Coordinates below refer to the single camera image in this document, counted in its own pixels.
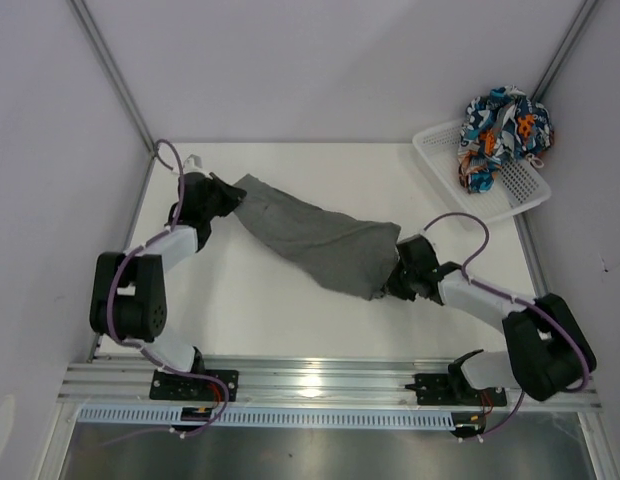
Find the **grey shorts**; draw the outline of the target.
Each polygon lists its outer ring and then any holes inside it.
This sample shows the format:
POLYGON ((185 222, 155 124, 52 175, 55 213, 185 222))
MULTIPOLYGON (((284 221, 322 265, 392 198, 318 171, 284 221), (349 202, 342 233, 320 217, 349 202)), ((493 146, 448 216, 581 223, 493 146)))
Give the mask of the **grey shorts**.
POLYGON ((324 289, 364 300, 385 294, 398 264, 399 225, 324 210, 252 175, 235 186, 246 192, 235 215, 262 245, 324 289))

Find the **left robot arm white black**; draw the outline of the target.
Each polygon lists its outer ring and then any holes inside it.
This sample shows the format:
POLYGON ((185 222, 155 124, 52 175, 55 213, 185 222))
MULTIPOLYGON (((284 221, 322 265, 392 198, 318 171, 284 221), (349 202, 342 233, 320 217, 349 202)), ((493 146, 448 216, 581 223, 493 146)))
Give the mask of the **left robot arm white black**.
POLYGON ((169 329, 165 276, 199 253, 212 221, 241 205, 246 191, 215 174, 192 172, 178 181, 178 200, 164 228, 128 252, 104 252, 96 262, 89 323, 99 335, 141 352, 173 374, 172 388, 187 400, 206 390, 203 356, 169 329))

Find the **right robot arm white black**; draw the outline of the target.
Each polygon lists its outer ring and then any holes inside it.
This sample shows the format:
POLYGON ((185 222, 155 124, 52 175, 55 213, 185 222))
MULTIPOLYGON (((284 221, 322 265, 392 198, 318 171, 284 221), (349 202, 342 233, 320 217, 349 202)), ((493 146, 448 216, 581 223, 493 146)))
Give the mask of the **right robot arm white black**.
POLYGON ((501 332, 506 349, 472 351, 448 366, 448 395, 469 403, 482 390, 518 388, 537 401, 584 389, 597 359, 566 301, 532 298, 471 277, 454 262, 441 264, 431 243, 416 235, 398 244, 388 293, 430 300, 462 311, 501 332))

